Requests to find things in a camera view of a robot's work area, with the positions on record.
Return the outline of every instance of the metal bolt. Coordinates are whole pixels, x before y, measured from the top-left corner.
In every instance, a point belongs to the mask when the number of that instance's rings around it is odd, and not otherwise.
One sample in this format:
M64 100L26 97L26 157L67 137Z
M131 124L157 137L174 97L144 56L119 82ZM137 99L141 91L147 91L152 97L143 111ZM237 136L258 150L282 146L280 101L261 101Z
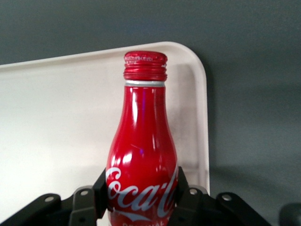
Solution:
M80 195L84 196L84 195L86 195L86 194L88 194L88 193L89 193L88 191L82 191L82 192L80 193Z
M224 199L225 201L231 201L232 200L231 196L228 195L228 194L223 194L222 199Z
M53 197L53 196L49 196L49 197L47 197L44 201L45 202L51 202L51 201L53 201L55 198Z
M191 188L191 189L189 190L189 192L190 192L190 194L192 194L192 195L196 195L196 194L198 193L197 189L195 189L195 188Z

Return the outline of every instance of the bottle neck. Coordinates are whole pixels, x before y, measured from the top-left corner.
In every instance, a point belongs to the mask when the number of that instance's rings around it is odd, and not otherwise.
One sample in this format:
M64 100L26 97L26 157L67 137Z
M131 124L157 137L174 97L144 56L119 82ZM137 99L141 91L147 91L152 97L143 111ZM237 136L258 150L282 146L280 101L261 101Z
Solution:
M168 127L164 82L127 80L122 121L138 130Z

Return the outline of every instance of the white tray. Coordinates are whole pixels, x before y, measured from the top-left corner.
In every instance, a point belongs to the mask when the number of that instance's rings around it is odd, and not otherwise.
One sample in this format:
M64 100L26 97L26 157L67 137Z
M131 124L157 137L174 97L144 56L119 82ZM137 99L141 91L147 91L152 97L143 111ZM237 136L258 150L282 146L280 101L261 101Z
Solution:
M0 222L42 194L63 200L96 181L120 120L123 55L137 49L167 55L166 109L179 165L209 192L200 59L174 42L110 49L0 66Z

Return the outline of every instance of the coca-cola bottle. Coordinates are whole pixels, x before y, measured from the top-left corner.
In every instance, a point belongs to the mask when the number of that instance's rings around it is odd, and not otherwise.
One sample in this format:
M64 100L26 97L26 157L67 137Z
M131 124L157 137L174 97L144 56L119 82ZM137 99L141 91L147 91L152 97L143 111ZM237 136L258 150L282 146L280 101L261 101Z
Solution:
M158 52L125 55L124 104L106 166L112 226L166 226L178 166L165 107L166 61Z

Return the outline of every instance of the red bottle cap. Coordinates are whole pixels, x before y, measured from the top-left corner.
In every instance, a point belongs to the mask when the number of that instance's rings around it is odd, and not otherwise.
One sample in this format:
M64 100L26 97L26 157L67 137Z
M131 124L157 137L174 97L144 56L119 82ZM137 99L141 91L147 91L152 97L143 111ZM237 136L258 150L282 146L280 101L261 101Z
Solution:
M124 56L124 78L139 81L165 81L167 56L151 51L132 51Z

